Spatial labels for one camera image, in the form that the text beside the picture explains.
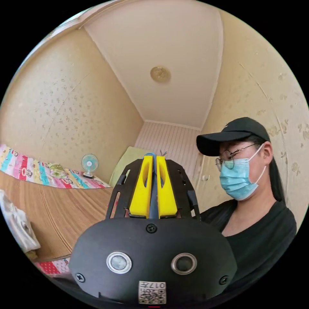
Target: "red polka dot fabric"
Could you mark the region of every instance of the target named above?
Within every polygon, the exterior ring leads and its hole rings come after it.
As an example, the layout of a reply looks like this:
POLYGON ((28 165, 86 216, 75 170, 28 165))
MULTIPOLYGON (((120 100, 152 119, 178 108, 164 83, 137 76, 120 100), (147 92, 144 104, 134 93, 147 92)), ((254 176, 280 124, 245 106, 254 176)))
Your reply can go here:
POLYGON ((69 261, 70 258, 63 258, 52 262, 36 263, 36 266, 45 274, 50 277, 61 276, 61 274, 69 274, 69 261))

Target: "woman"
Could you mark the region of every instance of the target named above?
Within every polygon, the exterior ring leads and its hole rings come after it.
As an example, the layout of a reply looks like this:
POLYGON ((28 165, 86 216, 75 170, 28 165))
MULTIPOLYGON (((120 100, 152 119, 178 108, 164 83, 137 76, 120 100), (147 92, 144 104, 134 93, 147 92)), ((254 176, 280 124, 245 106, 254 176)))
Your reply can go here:
POLYGON ((216 156, 222 188, 233 199, 201 214, 228 240, 238 270, 213 305, 236 296, 261 278, 279 260, 296 234, 266 129, 238 118, 220 133, 199 135, 197 148, 216 156))

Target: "electric fan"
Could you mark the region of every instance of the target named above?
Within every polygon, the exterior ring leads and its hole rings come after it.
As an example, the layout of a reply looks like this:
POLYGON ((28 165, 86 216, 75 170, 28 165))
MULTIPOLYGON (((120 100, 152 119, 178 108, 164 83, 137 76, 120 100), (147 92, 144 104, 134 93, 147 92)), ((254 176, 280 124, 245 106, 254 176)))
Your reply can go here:
POLYGON ((93 154, 86 154, 81 160, 81 165, 83 169, 87 171, 86 173, 83 173, 83 176, 86 178, 93 178, 93 175, 91 173, 98 168, 99 160, 93 154))

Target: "folded cloth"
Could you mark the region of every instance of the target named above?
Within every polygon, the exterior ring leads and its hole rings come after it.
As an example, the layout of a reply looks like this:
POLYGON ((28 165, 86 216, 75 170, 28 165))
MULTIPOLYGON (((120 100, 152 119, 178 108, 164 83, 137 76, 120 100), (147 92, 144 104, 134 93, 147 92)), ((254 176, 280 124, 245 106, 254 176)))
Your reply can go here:
POLYGON ((49 163, 48 167, 49 167, 52 177, 65 178, 67 176, 67 173, 65 172, 64 168, 60 164, 49 163))
POLYGON ((3 190, 0 190, 0 208, 9 230, 23 252, 39 249, 41 246, 25 212, 16 208, 3 190))

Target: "yellow bracket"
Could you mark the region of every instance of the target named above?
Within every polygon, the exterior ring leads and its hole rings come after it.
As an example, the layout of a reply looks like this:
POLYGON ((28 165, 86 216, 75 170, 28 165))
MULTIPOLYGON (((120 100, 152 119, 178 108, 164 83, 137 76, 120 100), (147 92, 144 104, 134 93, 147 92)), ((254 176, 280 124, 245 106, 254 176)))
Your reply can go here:
POLYGON ((173 193, 171 180, 168 174, 165 157, 157 155, 156 161, 159 218, 165 216, 176 216, 177 205, 173 193))
POLYGON ((149 218, 153 157, 144 156, 129 211, 133 216, 149 218))

